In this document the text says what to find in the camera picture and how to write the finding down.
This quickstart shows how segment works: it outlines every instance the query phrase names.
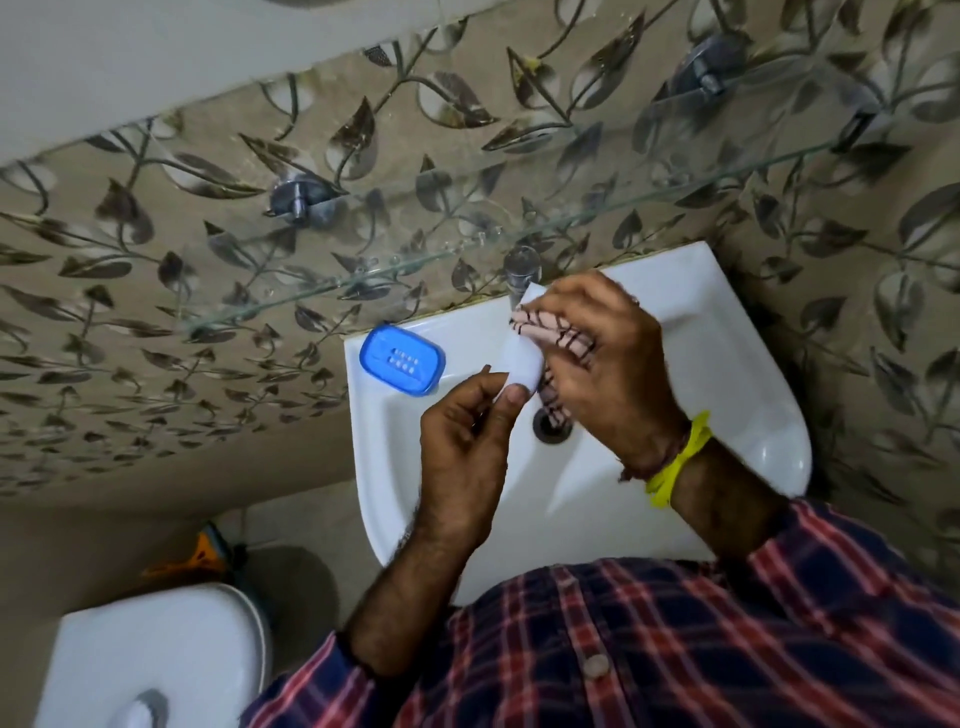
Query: hand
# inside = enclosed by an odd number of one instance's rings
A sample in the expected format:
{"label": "hand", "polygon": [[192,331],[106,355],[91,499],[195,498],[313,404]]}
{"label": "hand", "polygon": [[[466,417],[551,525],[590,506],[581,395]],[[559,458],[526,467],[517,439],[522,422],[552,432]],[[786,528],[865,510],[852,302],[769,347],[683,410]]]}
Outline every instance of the hand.
{"label": "hand", "polygon": [[[490,535],[507,477],[510,433],[530,393],[490,367],[454,387],[420,418],[422,484],[414,533],[473,552]],[[486,413],[486,421],[474,434]]]}
{"label": "hand", "polygon": [[561,316],[594,337],[589,372],[570,352],[544,349],[560,399],[628,469],[655,473],[688,428],[670,387],[657,320],[598,271],[560,279],[524,308]]}

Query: sink basin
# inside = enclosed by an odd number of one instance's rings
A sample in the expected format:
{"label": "sink basin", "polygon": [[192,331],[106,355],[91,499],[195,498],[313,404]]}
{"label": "sink basin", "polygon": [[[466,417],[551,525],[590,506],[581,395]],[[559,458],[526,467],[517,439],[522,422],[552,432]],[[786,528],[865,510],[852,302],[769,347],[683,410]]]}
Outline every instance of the sink basin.
{"label": "sink basin", "polygon": [[[706,243],[613,266],[620,282],[663,326],[670,380],[689,415],[711,412],[716,435],[788,496],[810,475],[800,407]],[[373,552],[386,565],[413,518],[420,491],[420,415],[456,383],[493,363],[510,333],[507,298],[410,324],[440,346],[438,391],[408,397],[367,375],[364,336],[346,342],[357,489]],[[670,509],[652,507],[638,481],[619,483],[613,454],[580,426],[559,445],[534,435],[538,397],[510,441],[507,481],[490,538],[467,564],[455,604],[511,576],[611,556],[711,559]]]}

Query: toilet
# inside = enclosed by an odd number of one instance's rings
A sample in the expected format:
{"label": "toilet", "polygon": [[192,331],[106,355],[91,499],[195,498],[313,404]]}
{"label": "toilet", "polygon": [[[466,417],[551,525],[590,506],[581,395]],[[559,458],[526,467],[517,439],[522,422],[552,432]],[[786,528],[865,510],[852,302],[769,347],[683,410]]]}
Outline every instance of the toilet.
{"label": "toilet", "polygon": [[66,615],[35,728],[235,728],[270,676],[266,620],[203,584]]}

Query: forearm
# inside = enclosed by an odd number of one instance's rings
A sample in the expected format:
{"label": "forearm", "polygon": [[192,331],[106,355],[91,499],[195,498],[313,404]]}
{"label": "forearm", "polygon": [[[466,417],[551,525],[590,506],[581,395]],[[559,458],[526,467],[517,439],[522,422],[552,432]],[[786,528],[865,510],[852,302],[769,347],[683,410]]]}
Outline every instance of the forearm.
{"label": "forearm", "polygon": [[670,505],[724,559],[742,559],[773,535],[786,497],[715,438],[686,463]]}
{"label": "forearm", "polygon": [[378,677],[398,677],[450,602],[472,549],[414,529],[350,618],[353,657]]}

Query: fingernail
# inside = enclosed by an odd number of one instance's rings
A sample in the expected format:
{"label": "fingernail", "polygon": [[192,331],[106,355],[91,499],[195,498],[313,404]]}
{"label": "fingernail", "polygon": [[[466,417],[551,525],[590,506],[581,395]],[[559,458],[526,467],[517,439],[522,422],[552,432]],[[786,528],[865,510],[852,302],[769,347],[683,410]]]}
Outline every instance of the fingernail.
{"label": "fingernail", "polygon": [[510,404],[525,404],[530,399],[530,392],[522,384],[511,384],[503,390],[503,396]]}

